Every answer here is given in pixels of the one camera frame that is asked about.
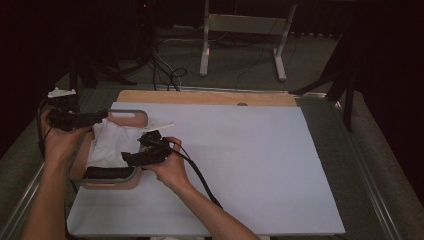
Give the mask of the white shorts with black waistband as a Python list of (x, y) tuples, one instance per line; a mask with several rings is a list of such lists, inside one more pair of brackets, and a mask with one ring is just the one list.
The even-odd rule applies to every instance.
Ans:
[(135, 168), (127, 164), (121, 153), (137, 153), (139, 127), (120, 126), (104, 119), (93, 126), (94, 140), (91, 142), (84, 179), (124, 180), (133, 175)]

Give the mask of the white board mat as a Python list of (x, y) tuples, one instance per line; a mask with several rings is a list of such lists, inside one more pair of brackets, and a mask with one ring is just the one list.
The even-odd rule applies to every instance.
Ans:
[[(181, 139), (223, 208), (259, 235), (345, 231), (302, 110), (298, 107), (114, 103), (140, 109)], [(207, 230), (150, 171), (132, 190), (80, 189), (68, 217), (79, 237), (205, 236)]]

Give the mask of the white metal stand frame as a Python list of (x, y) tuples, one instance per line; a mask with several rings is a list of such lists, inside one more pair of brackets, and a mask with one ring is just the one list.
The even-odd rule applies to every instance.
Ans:
[(210, 12), (210, 0), (204, 0), (203, 48), (200, 60), (200, 75), (206, 76), (208, 74), (210, 31), (266, 34), (278, 35), (280, 37), (279, 45), (273, 49), (273, 57), (278, 79), (282, 82), (286, 81), (287, 74), (282, 60), (282, 52), (289, 35), (296, 8), (296, 4), (291, 4), (287, 16), (283, 18), (216, 14)]

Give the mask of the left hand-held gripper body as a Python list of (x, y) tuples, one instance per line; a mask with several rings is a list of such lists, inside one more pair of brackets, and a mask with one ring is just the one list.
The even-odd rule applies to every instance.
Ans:
[(48, 123), (60, 130), (69, 132), (98, 122), (96, 113), (80, 112), (77, 93), (74, 89), (55, 88), (48, 93), (47, 103), (52, 106), (47, 115)]

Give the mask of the pink basin with grey rim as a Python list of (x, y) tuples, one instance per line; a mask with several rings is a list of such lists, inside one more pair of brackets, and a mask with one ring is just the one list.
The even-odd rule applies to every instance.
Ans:
[[(109, 121), (117, 123), (120, 126), (139, 127), (141, 130), (147, 126), (148, 116), (142, 110), (110, 110)], [(83, 175), (87, 168), (88, 154), (91, 142), (94, 140), (94, 130), (89, 131), (83, 138), (83, 141), (76, 153), (72, 165), (68, 171), (69, 179), (86, 189), (113, 189), (128, 190), (135, 188), (140, 180), (142, 170), (140, 167), (134, 167), (132, 176), (124, 180), (90, 180), (84, 179)]]

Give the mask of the person's right hand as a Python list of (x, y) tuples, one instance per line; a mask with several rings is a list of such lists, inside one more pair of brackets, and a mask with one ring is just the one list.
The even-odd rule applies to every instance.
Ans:
[(172, 143), (174, 152), (162, 163), (147, 165), (145, 169), (153, 171), (159, 181), (175, 194), (179, 194), (191, 186), (186, 174), (184, 159), (179, 156), (182, 142), (175, 137), (166, 137), (166, 140)]

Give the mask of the person's left hand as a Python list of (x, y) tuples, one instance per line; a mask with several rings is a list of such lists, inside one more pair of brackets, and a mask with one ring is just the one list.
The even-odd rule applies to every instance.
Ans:
[(70, 163), (78, 143), (90, 130), (90, 127), (77, 128), (70, 132), (62, 131), (49, 124), (49, 113), (50, 111), (46, 110), (41, 115), (45, 167), (66, 167)]

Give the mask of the dark equipment rack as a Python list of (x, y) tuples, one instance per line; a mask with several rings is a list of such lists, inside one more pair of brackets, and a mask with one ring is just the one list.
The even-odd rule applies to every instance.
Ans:
[(146, 60), (155, 44), (155, 25), (150, 8), (151, 0), (133, 0), (135, 15), (135, 44), (132, 58)]

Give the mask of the black stand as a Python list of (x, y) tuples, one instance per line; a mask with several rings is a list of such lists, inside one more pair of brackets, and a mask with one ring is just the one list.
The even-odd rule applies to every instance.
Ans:
[(86, 88), (95, 88), (98, 84), (95, 77), (95, 71), (106, 75), (121, 85), (135, 85), (135, 82), (125, 79), (120, 74), (110, 70), (88, 56), (77, 55), (76, 57), (71, 57), (69, 60), (69, 88), (75, 91), (75, 94), (71, 96), (71, 102), (74, 104), (72, 110), (76, 113), (80, 111), (78, 87), (79, 79), (81, 79)]
[(324, 84), (329, 82), (332, 83), (330, 89), (326, 93), (325, 97), (329, 102), (337, 102), (340, 100), (342, 95), (344, 97), (344, 108), (343, 108), (343, 123), (349, 132), (352, 132), (352, 111), (353, 111), (353, 99), (355, 89), (355, 77), (352, 69), (349, 67), (349, 44), (346, 42), (346, 37), (342, 36), (331, 54), (328, 62), (326, 63), (323, 72), (320, 77), (296, 90), (291, 90), (290, 94), (304, 95)]

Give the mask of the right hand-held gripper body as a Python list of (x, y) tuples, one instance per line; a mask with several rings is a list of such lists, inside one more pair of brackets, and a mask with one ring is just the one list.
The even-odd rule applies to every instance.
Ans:
[(161, 163), (171, 154), (169, 142), (162, 137), (160, 130), (173, 125), (173, 122), (152, 122), (141, 130), (142, 135), (138, 139), (140, 142), (138, 161), (141, 165)]

